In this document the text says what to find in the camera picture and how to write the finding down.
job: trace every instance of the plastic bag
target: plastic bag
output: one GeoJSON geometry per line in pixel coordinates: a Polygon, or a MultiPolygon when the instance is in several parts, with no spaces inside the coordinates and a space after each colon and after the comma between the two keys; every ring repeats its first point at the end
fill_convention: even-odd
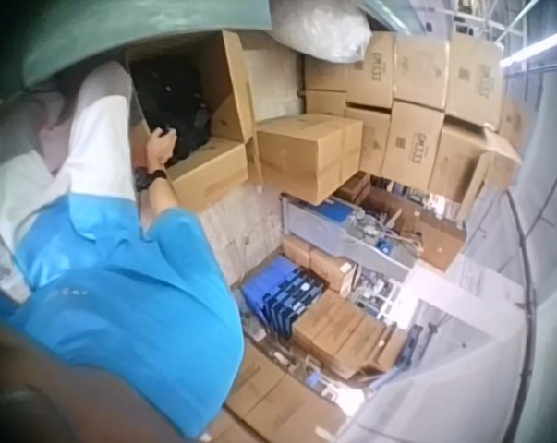
{"type": "Polygon", "coordinates": [[[270,35],[286,46],[335,63],[364,58],[369,23],[352,0],[272,0],[271,12],[270,35]]]}

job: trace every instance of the ceiling light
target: ceiling light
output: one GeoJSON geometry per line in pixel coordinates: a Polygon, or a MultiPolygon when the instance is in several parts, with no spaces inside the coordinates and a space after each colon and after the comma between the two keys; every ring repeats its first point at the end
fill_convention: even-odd
{"type": "Polygon", "coordinates": [[[504,58],[500,62],[501,67],[508,67],[514,62],[522,62],[523,60],[527,60],[528,58],[540,54],[543,51],[547,51],[549,48],[553,46],[557,46],[557,33],[547,37],[546,39],[541,40],[540,42],[536,42],[535,44],[531,44],[530,46],[522,49],[507,58],[504,58]]]}

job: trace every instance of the black wristwatch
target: black wristwatch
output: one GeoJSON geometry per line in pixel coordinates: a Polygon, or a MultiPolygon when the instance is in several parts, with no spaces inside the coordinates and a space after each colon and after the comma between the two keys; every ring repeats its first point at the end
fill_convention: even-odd
{"type": "Polygon", "coordinates": [[[163,169],[156,169],[152,173],[149,173],[147,168],[140,166],[134,170],[134,186],[137,192],[142,192],[151,186],[158,178],[167,179],[167,173],[163,169]]]}

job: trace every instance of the blue shirt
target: blue shirt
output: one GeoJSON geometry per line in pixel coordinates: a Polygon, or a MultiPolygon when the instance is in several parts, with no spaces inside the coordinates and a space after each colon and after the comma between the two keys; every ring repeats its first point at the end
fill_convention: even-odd
{"type": "Polygon", "coordinates": [[[134,202],[68,195],[16,251],[33,289],[11,324],[72,365],[123,378],[199,436],[243,355],[236,303],[198,219],[161,214],[142,234],[134,202]]]}

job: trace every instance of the stacked cardboard boxes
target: stacked cardboard boxes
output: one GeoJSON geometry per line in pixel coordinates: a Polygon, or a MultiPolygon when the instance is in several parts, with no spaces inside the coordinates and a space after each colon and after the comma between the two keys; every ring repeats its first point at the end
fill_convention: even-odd
{"type": "Polygon", "coordinates": [[[332,291],[342,297],[352,291],[356,266],[349,260],[331,256],[294,235],[283,238],[282,249],[288,259],[327,281],[332,291]]]}
{"type": "Polygon", "coordinates": [[[286,374],[248,341],[225,405],[270,443],[324,443],[345,422],[342,410],[286,374]]]}
{"type": "MultiPolygon", "coordinates": [[[[376,32],[362,62],[307,63],[306,86],[325,88],[323,71],[337,78],[328,86],[345,92],[344,115],[364,125],[360,171],[468,206],[484,181],[506,188],[520,162],[493,132],[517,149],[524,143],[521,108],[502,107],[502,56],[493,43],[460,33],[441,42],[376,32]]],[[[325,112],[312,97],[308,103],[325,112]]]]}
{"type": "Polygon", "coordinates": [[[307,113],[344,116],[346,65],[305,57],[307,113]]]}
{"type": "Polygon", "coordinates": [[[225,409],[222,409],[208,426],[207,435],[213,443],[261,443],[247,425],[225,409]]]}
{"type": "Polygon", "coordinates": [[[330,290],[293,326],[294,343],[343,379],[361,370],[390,370],[406,338],[404,330],[386,327],[330,290]]]}
{"type": "Polygon", "coordinates": [[[258,127],[264,180],[288,194],[319,204],[358,171],[362,123],[304,114],[258,127]]]}

